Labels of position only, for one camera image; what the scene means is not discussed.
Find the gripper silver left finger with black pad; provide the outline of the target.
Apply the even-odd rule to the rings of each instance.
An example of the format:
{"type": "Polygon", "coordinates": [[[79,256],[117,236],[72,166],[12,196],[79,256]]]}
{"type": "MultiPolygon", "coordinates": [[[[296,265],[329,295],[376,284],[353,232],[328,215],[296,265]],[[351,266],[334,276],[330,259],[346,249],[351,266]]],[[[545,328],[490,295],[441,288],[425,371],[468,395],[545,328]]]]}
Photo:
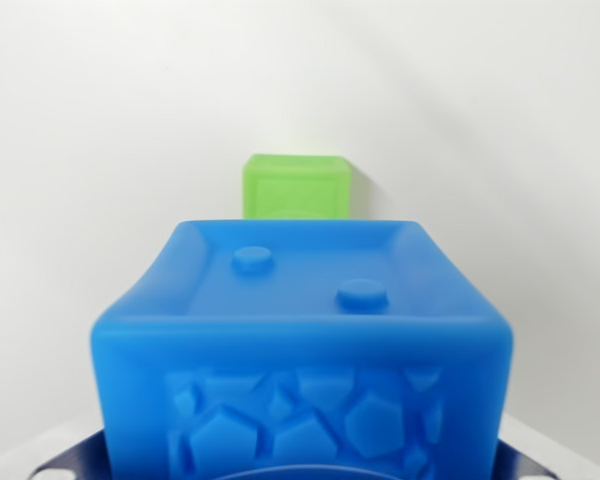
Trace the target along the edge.
{"type": "Polygon", "coordinates": [[[79,418],[33,441],[34,466],[28,479],[110,479],[103,427],[79,418]]]}

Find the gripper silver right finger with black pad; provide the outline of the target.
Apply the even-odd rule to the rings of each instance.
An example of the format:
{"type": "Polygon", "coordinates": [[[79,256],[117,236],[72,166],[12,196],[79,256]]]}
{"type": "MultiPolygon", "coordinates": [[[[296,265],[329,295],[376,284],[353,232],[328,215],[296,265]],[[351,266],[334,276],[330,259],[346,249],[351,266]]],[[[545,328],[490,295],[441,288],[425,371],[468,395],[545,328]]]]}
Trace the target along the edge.
{"type": "Polygon", "coordinates": [[[504,415],[493,478],[577,479],[578,461],[554,440],[511,415],[504,415]]]}

